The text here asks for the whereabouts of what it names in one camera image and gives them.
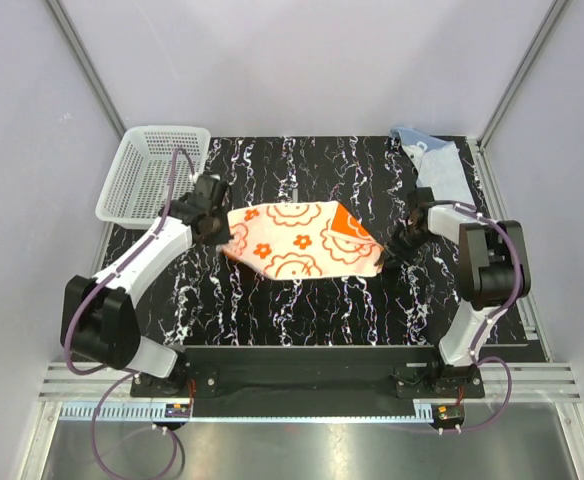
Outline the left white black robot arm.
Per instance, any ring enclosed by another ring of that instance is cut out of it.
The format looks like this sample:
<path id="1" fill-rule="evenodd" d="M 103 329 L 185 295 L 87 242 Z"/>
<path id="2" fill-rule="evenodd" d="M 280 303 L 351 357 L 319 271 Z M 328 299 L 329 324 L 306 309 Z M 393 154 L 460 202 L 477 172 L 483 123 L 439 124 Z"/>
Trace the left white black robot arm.
<path id="1" fill-rule="evenodd" d="M 178 257 L 198 245 L 221 246 L 231 239 L 231 190 L 197 190 L 167 202 L 150 228 L 118 260 L 90 277 L 66 284 L 60 343 L 70 372 L 78 376 L 105 368 L 153 377 L 168 396 L 187 386 L 180 354 L 141 334 L 136 307 L 146 290 Z"/>

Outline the orange white patterned towel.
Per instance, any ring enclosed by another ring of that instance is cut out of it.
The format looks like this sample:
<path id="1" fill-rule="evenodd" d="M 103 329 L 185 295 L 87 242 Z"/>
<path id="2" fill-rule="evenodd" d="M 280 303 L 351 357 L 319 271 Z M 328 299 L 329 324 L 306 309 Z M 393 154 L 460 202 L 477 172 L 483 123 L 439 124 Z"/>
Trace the orange white patterned towel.
<path id="1" fill-rule="evenodd" d="M 271 280 L 374 277 L 382 246 L 337 201 L 265 203 L 228 214 L 222 252 Z"/>

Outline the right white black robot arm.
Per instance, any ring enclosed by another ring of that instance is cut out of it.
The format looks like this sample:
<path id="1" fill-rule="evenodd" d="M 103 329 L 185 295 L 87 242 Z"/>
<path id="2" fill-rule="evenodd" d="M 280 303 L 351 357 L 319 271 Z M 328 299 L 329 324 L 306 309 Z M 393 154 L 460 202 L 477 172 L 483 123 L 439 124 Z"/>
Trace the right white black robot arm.
<path id="1" fill-rule="evenodd" d="M 376 264 L 384 269 L 401 266 L 434 238 L 458 247 L 461 301 L 426 366 L 409 376 L 396 370 L 394 381 L 402 393 L 453 397 L 481 384 L 480 351 L 498 320 L 528 295 L 531 277 L 519 222 L 495 221 L 469 204 L 451 200 L 418 201 Z"/>

